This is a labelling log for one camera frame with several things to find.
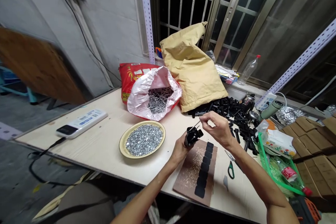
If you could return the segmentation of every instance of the hand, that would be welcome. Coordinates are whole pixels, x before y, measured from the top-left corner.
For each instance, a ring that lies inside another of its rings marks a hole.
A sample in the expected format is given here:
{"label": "hand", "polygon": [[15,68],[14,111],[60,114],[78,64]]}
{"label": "hand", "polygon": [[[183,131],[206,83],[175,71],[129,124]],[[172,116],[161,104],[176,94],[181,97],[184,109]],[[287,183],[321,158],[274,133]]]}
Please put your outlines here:
{"label": "hand", "polygon": [[[203,129],[208,132],[225,149],[230,148],[237,140],[231,135],[229,122],[226,118],[216,114],[213,111],[202,115],[200,118]],[[211,127],[208,121],[212,121],[215,127]]]}
{"label": "hand", "polygon": [[186,135],[187,132],[184,132],[184,134],[179,139],[176,140],[173,153],[171,154],[171,157],[169,159],[169,161],[175,164],[176,166],[184,160],[188,152],[193,147],[193,146],[189,147],[184,146],[184,140],[186,138]]}

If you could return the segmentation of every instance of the kraft paper sack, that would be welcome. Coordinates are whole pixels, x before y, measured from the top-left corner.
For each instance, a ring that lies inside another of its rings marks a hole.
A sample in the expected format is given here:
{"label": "kraft paper sack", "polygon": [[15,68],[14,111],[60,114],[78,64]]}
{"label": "kraft paper sack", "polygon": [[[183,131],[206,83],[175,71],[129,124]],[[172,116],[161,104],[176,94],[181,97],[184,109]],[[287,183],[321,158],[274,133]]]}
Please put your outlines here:
{"label": "kraft paper sack", "polygon": [[193,24],[160,42],[164,64],[183,90],[182,112],[228,96],[214,62],[196,46],[206,24]]}

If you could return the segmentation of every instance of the wall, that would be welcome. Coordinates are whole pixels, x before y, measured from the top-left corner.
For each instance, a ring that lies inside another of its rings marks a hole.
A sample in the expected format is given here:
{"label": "wall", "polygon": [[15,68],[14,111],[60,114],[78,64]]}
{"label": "wall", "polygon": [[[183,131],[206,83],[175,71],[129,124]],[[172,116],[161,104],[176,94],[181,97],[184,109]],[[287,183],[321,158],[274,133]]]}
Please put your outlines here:
{"label": "wall", "polygon": [[143,54],[143,50],[148,50],[146,32],[140,28],[144,24],[141,0],[86,0],[80,7],[106,66],[113,73],[120,77],[120,63],[148,63]]}
{"label": "wall", "polygon": [[[6,26],[55,41],[93,95],[110,89],[64,0],[0,0],[0,7],[11,10],[6,16],[0,14],[0,22]],[[103,62],[115,75],[120,78],[119,63],[149,62],[144,55],[148,46],[141,0],[86,0],[80,7]]]}
{"label": "wall", "polygon": [[57,41],[32,0],[0,0],[0,10],[3,26],[50,42]]}

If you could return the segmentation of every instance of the wooden table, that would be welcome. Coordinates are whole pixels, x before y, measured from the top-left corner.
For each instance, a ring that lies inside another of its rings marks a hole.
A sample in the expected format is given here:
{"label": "wooden table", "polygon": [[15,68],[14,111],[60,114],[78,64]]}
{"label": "wooden table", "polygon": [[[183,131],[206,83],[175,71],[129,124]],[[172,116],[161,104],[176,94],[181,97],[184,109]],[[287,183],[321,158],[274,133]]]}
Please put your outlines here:
{"label": "wooden table", "polygon": [[[18,136],[14,141],[30,148],[44,150],[59,139],[55,135],[56,129],[91,109],[104,110],[108,113],[108,117],[77,138],[56,146],[49,154],[144,186],[156,176],[167,162],[176,139],[186,131],[187,127],[195,125],[199,120],[182,114],[179,106],[176,106],[160,121],[166,129],[166,139],[162,146],[154,154],[143,159],[125,158],[119,151],[119,140],[128,128],[143,119],[127,111],[126,105],[121,101],[121,89],[116,89]],[[204,136],[201,139],[218,147],[210,208],[254,222],[266,223],[266,207],[250,181],[236,164],[233,164],[235,179],[229,178],[227,174],[230,163],[228,155],[224,148],[207,132],[203,132]],[[244,146],[244,144],[245,141],[241,140],[241,145]],[[189,201],[188,198],[172,190],[181,166],[182,164],[169,177],[162,192]],[[224,176],[227,176],[228,179],[228,189],[223,183]]]}

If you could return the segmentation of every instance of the pile of nails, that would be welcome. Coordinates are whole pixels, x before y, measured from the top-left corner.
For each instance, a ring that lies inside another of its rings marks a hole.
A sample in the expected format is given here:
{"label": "pile of nails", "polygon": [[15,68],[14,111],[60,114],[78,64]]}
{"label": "pile of nails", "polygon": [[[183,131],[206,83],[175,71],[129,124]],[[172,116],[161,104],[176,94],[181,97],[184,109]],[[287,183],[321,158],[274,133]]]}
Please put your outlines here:
{"label": "pile of nails", "polygon": [[243,140],[246,141],[245,151],[247,151],[247,149],[250,149],[252,150],[254,155],[257,155],[258,151],[253,143],[259,141],[258,137],[255,137],[255,133],[257,131],[255,127],[258,126],[259,122],[255,121],[253,123],[254,127],[250,128],[247,123],[249,109],[249,107],[245,106],[242,103],[239,103],[238,100],[235,100],[232,97],[225,97],[211,101],[193,110],[190,110],[188,112],[188,115],[192,115],[192,117],[195,118],[195,116],[201,116],[210,111],[214,111],[217,114],[225,117],[229,121],[229,127],[232,136],[235,137],[240,143],[238,129],[232,129],[233,124],[236,124],[239,127],[240,136],[242,136]]}
{"label": "pile of nails", "polygon": [[150,89],[148,91],[149,102],[147,107],[151,110],[152,114],[164,112],[167,100],[172,94],[173,90],[170,87]]}

